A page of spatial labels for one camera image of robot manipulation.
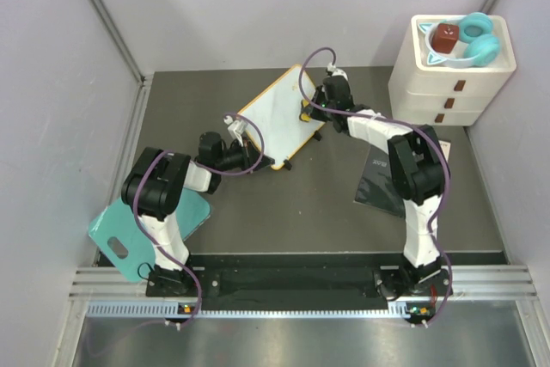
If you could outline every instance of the silver metal floor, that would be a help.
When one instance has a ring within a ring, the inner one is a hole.
[[[147,326],[100,358],[81,342],[74,367],[535,366],[514,303],[445,311],[428,330],[401,320],[196,320],[180,333]],[[140,322],[87,319],[83,331],[98,352]]]
[[[156,73],[137,145],[197,154],[199,135],[218,131],[229,139],[222,113],[238,111],[284,69]],[[319,83],[323,70],[308,70]],[[391,68],[350,68],[356,103],[390,115]],[[211,218],[187,245],[193,253],[399,252],[405,222],[354,203],[369,145],[337,134],[307,143],[291,171],[262,170],[224,178],[211,202]],[[461,127],[439,127],[451,142],[452,189],[439,221],[439,238],[450,251],[502,251],[497,225],[481,183],[468,137]]]

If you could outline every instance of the black mount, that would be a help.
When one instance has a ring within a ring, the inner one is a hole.
[[[407,301],[406,321],[420,325],[436,314],[437,297],[447,291],[449,273],[441,268],[441,257],[427,266],[415,268],[403,255],[397,269],[374,271],[376,290],[386,301]]]
[[[156,148],[145,148],[137,159],[130,174],[122,184],[122,202],[133,206],[139,182],[155,158],[162,152]],[[175,211],[180,202],[181,190],[186,180],[187,168],[191,157],[173,154],[163,157],[145,182],[137,202],[138,215],[148,215],[163,221]]]
[[[347,112],[358,112],[362,109],[368,109],[365,105],[356,106],[353,103],[350,84],[345,77],[341,75],[325,77],[325,79],[323,79],[323,84],[315,88],[315,93],[311,101],[322,107]],[[311,119],[319,120],[320,122],[332,121],[333,127],[337,133],[348,132],[347,116],[345,115],[321,111],[311,104],[307,104],[307,102],[302,105],[300,119],[303,114]]]
[[[243,146],[236,139],[227,148],[225,141],[217,132],[205,132],[199,139],[199,155],[195,161],[218,171],[230,169],[245,170],[252,167],[260,157],[260,151],[256,149],[250,139],[242,137]],[[273,165],[273,160],[264,155],[260,164],[254,171]],[[219,174],[212,174],[208,193],[214,193],[222,180]]]
[[[423,125],[419,129],[439,146],[431,126]],[[436,152],[417,132],[389,139],[388,155],[395,191],[403,199],[422,205],[426,199],[443,193],[443,166]]]
[[[167,270],[155,265],[149,273],[147,297],[183,297],[197,294],[193,279],[185,271]]]

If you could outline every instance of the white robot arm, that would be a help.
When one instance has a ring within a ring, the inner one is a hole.
[[[388,153],[388,141],[391,138],[411,132],[411,129],[405,126],[379,120],[384,117],[372,109],[364,109],[358,113],[365,113],[373,118],[350,116],[347,120],[350,137],[366,141],[386,154]],[[403,199],[406,220],[406,243],[403,254],[415,268],[426,266],[439,256],[431,239],[431,235],[437,237],[437,220],[432,223],[433,234],[431,234],[428,230],[428,219],[433,215],[440,201],[440,195],[429,197],[424,200],[422,205],[410,199]]]
[[[430,145],[411,128],[389,123],[372,109],[355,105],[343,70],[329,65],[327,73],[312,98],[318,107],[303,101],[300,120],[332,121],[337,132],[366,141],[389,155],[392,182],[406,212],[403,277],[411,286],[422,284],[441,271],[440,253],[433,239],[437,237],[437,220],[431,225],[432,232],[428,221],[441,201],[443,167]],[[319,107],[345,111],[346,115]],[[420,129],[438,144],[431,126]]]
[[[199,193],[205,193],[210,186],[212,173],[201,168],[193,162],[189,162],[183,187]],[[180,226],[175,212],[167,215],[163,220],[150,215],[139,217],[147,232],[158,242],[170,256],[176,258],[182,264],[189,258],[189,250],[185,246],[180,235]],[[167,270],[181,270],[181,266],[166,258],[157,246],[155,249],[155,264]]]

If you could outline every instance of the brown drawer handle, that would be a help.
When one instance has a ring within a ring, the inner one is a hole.
[[[464,89],[465,84],[466,84],[466,81],[458,81],[455,85],[455,91],[461,92]]]

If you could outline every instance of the brown block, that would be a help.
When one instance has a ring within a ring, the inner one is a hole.
[[[458,41],[459,28],[448,23],[439,23],[436,32],[431,38],[431,47],[439,53],[451,53]]]

